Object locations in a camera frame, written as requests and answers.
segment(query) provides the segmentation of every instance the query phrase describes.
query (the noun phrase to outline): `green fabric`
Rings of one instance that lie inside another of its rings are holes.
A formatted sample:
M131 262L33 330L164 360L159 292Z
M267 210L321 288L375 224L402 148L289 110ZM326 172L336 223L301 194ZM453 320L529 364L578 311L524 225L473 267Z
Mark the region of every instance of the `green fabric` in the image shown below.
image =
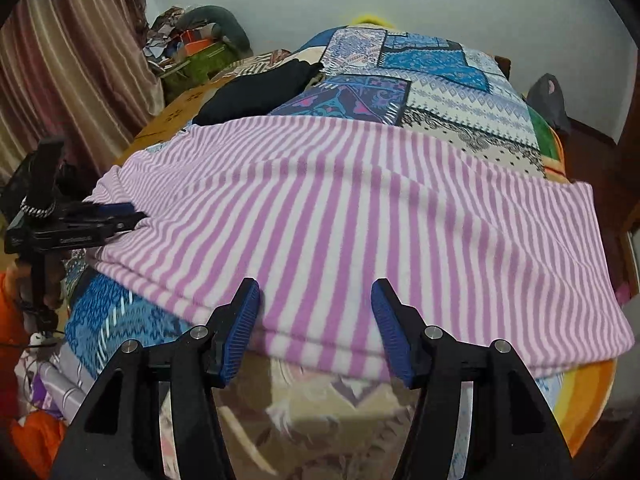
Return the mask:
M537 111L530 106L527 108L529 109L529 117L531 117L533 130L535 131L536 138L538 139L540 154L548 156L548 158L552 158L553 160L560 161L558 147L556 146L556 139L554 138L551 128L546 124L546 121Z
M160 76L164 102L169 104L185 90L206 83L223 68L238 60L226 43L217 42L189 56L184 63Z

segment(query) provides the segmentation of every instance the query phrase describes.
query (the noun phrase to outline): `orange box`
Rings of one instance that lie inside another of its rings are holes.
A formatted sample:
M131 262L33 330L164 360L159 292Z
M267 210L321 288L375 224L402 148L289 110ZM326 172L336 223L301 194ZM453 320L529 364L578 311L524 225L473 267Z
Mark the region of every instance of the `orange box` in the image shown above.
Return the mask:
M209 38L206 40L193 41L192 43L187 43L186 45L180 47L178 52L175 53L175 60L178 63L183 62L189 56L193 56L197 52L204 50L209 45L213 45L213 41Z
M199 31L197 30L185 30L181 35L180 39L184 44L193 43L194 41L200 41L202 39Z

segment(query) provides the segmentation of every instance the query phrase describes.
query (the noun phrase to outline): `blue gripper pad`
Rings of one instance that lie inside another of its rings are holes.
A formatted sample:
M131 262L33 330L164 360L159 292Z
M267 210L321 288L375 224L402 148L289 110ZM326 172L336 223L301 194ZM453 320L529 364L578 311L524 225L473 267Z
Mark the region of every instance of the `blue gripper pad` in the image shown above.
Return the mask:
M242 356L249 343L251 332L254 329L255 318L258 316L260 307L260 286L253 280L249 291L242 301L242 305L236 316L231 330L226 337L223 347L222 370L220 378L225 385L238 373L238 368L242 362Z
M409 342L383 292L380 281L376 280L371 286L371 308L382 336L382 344L385 347L391 371L404 383L404 386L410 388L415 372L411 366Z

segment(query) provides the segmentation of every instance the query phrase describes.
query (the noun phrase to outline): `gray bag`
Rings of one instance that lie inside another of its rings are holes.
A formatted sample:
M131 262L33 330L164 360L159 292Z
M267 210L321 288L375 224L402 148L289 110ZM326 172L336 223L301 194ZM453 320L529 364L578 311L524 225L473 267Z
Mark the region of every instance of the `gray bag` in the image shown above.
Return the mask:
M243 57L251 55L251 44L244 29L236 20L236 17L224 7L208 5L185 12L175 24L178 30L203 27L209 23L217 23L222 29L222 34L229 38Z
M571 131L571 123L564 111L564 96L556 76L545 74L538 79L527 94L527 104L553 129L567 133Z

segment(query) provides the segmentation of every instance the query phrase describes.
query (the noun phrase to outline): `black cloth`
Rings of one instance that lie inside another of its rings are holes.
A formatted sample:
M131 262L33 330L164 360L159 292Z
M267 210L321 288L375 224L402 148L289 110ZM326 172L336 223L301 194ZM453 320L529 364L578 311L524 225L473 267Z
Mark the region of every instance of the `black cloth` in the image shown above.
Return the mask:
M306 61L292 59L266 72L238 76L205 103L193 124L209 126L242 117L266 115L302 93L320 70L321 63L310 65Z

